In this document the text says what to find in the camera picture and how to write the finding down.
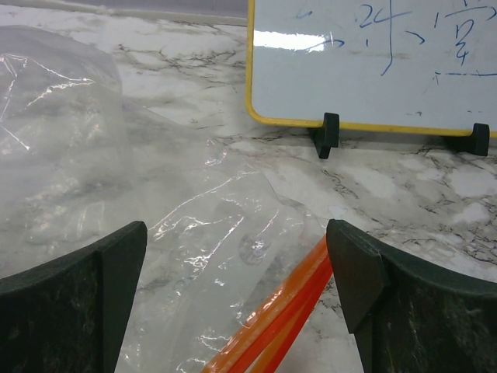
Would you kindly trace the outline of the clear zip top bag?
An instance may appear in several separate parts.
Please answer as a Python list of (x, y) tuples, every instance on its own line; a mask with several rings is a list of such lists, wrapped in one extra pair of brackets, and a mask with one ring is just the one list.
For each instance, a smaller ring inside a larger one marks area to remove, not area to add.
[(113, 59), (1, 28), (1, 280), (134, 221), (147, 247), (113, 372), (199, 372), (311, 278), (323, 224), (224, 144), (127, 100)]

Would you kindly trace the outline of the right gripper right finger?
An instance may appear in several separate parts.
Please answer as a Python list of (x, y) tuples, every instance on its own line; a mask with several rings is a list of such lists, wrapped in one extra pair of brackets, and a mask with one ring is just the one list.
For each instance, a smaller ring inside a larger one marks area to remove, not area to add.
[(389, 246), (343, 220), (326, 229), (342, 312), (365, 372), (494, 372), (496, 284)]

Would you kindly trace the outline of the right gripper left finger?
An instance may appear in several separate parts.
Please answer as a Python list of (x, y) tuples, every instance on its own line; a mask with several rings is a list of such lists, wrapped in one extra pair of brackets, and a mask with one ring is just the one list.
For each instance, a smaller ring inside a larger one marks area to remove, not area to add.
[(1, 280), (3, 372), (113, 372), (147, 247), (134, 221)]

